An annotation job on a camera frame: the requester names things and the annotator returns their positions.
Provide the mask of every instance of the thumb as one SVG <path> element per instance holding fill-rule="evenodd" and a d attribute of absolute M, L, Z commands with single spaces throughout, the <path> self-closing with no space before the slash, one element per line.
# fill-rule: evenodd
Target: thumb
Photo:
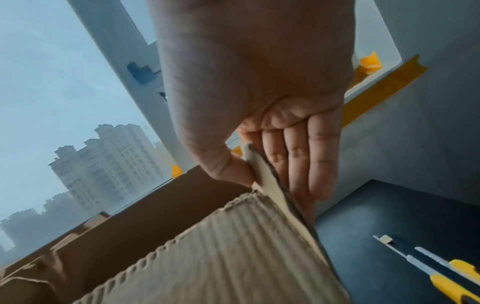
<path fill-rule="evenodd" d="M 226 144 L 207 150 L 191 151 L 200 166 L 216 180 L 237 183 L 251 187 L 255 182 L 254 173 L 247 162 L 230 151 Z"/>

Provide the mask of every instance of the yellow utility knife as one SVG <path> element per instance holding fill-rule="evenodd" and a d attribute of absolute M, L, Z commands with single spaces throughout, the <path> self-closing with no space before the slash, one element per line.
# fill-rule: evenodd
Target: yellow utility knife
<path fill-rule="evenodd" d="M 453 259 L 449 262 L 422 247 L 415 247 L 415 250 L 423 253 L 424 255 L 433 259 L 435 262 L 439 263 L 440 265 L 447 267 L 448 269 L 458 273 L 464 278 L 469 279 L 473 283 L 480 286 L 480 273 L 477 271 L 475 266 L 459 259 Z"/>
<path fill-rule="evenodd" d="M 409 263 L 428 274 L 430 276 L 430 281 L 432 282 L 432 284 L 456 304 L 480 304 L 480 297 L 478 297 L 477 295 L 466 290 L 465 288 L 450 280 L 446 276 L 442 275 L 430 266 L 425 265 L 415 257 L 411 255 L 405 255 L 401 251 L 391 246 L 389 243 L 392 242 L 393 239 L 388 235 L 384 235 L 382 237 L 374 235 L 373 237 L 386 245 L 391 250 L 403 256 Z"/>

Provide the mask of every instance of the high-rise apartment building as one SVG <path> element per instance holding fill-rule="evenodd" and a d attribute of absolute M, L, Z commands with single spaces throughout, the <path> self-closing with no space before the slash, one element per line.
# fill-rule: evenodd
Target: high-rise apartment building
<path fill-rule="evenodd" d="M 58 148 L 49 164 L 89 215 L 114 213 L 170 178 L 165 162 L 140 126 L 100 125 L 85 147 Z"/>

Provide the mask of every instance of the gray wall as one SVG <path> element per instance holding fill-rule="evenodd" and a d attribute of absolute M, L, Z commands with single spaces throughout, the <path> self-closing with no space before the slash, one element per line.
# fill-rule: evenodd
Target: gray wall
<path fill-rule="evenodd" d="M 429 70 L 343 129 L 337 190 L 318 213 L 372 178 L 480 205 L 480 3 L 376 3 L 403 60 L 420 54 Z"/>

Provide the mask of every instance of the glass pane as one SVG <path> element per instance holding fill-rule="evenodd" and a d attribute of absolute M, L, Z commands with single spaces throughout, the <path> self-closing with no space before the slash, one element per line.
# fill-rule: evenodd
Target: glass pane
<path fill-rule="evenodd" d="M 173 160 L 66 1 L 0 2 L 0 265 L 170 180 Z"/>
<path fill-rule="evenodd" d="M 149 10 L 145 1 L 146 0 L 120 0 L 145 42 L 150 44 L 155 42 L 157 37 L 155 36 L 154 25 L 150 19 Z"/>

